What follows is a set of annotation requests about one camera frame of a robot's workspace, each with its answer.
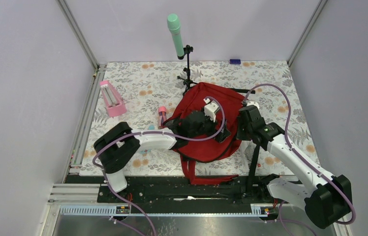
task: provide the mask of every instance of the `white wall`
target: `white wall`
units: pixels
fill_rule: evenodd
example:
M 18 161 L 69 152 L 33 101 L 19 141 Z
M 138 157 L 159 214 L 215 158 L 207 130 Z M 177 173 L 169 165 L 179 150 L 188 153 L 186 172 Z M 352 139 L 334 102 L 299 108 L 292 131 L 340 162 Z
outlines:
M 322 165 L 352 183 L 368 236 L 368 1 L 329 1 L 292 66 Z
M 286 60 L 319 0 L 67 0 L 99 63 L 178 60 L 176 13 L 192 60 Z
M 0 235 L 34 235 L 92 67 L 54 0 L 0 0 Z

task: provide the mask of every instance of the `floral pattern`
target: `floral pattern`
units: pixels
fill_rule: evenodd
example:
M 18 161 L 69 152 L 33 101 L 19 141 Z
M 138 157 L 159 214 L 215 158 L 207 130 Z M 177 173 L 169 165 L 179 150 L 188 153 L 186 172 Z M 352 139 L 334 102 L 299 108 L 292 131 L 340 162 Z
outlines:
M 180 102 L 184 85 L 177 76 L 185 77 L 185 61 L 174 62 L 112 62 L 107 65 L 105 80 L 117 88 L 122 95 L 127 112 L 111 118 L 107 115 L 101 94 L 94 112 L 91 131 L 80 175 L 100 176 L 101 170 L 92 164 L 95 155 L 93 143 L 121 121 L 127 121 L 136 129 L 144 129 L 157 123 L 157 110 L 167 108 L 167 117 L 174 112 Z M 282 88 L 292 104 L 293 114 L 289 125 L 291 139 L 309 157 L 319 162 L 306 118 L 300 106 L 290 70 L 285 61 L 244 61 L 241 65 L 231 65 L 227 61 L 192 62 L 191 79 L 227 88 L 250 89 L 271 83 Z M 266 122 L 276 122 L 284 127 L 288 107 L 284 97 L 272 87 L 260 87 L 249 97 L 259 103 L 261 115 Z M 247 175 L 252 159 L 254 144 L 244 141 L 231 157 L 211 163 L 197 163 L 197 175 Z M 257 175 L 292 175 L 293 173 L 276 157 L 261 149 Z M 183 176 L 180 156 L 171 150 L 150 150 L 135 154 L 124 168 L 126 176 Z

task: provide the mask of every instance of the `pink toy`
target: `pink toy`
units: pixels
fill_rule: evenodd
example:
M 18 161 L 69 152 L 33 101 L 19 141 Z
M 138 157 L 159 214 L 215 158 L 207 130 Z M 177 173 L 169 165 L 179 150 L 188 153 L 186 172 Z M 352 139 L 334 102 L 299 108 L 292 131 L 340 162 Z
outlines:
M 100 90 L 110 117 L 120 116 L 127 111 L 122 97 L 109 81 L 100 82 Z
M 164 121 L 167 120 L 167 108 L 162 106 L 158 108 L 158 129 L 162 129 Z

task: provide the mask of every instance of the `microphone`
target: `microphone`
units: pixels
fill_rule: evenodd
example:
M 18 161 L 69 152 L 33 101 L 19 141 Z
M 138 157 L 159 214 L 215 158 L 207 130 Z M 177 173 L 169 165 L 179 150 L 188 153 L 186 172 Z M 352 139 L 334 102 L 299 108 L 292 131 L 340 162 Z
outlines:
M 178 59 L 184 59 L 184 47 L 183 40 L 181 39 L 181 24 L 176 14 L 170 14 L 167 18 L 168 29 L 172 34 L 172 40 L 174 41 L 175 51 L 177 51 Z

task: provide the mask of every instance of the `red fabric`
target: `red fabric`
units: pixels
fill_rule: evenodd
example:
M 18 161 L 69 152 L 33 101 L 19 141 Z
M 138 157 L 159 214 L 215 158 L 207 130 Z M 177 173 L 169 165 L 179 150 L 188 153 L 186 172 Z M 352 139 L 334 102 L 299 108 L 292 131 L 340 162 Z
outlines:
M 206 105 L 203 100 L 206 96 L 215 98 L 222 105 L 225 113 L 227 129 L 231 132 L 231 135 L 222 143 L 218 143 L 214 139 L 209 139 L 202 142 L 190 141 L 188 142 L 188 145 L 176 150 L 182 154 L 181 161 L 183 172 L 184 175 L 190 179 L 191 184 L 219 184 L 224 181 L 230 181 L 233 177 L 236 177 L 229 176 L 216 179 L 196 178 L 195 161 L 212 162 L 215 160 L 221 160 L 223 158 L 229 157 L 239 148 L 241 141 L 235 140 L 234 137 L 238 130 L 237 116 L 239 114 L 239 109 L 242 107 L 242 100 L 244 99 L 242 95 L 229 88 L 223 88 L 207 83 L 199 83 L 185 94 L 181 102 L 176 107 L 172 117 L 167 121 L 176 118 L 185 118 L 192 111 L 200 111 Z M 216 120 L 216 128 L 219 129 L 222 122 L 221 111 L 217 112 Z M 188 158 L 183 157 L 183 155 L 193 160 L 190 160 L 188 161 L 189 163 L 187 163 Z

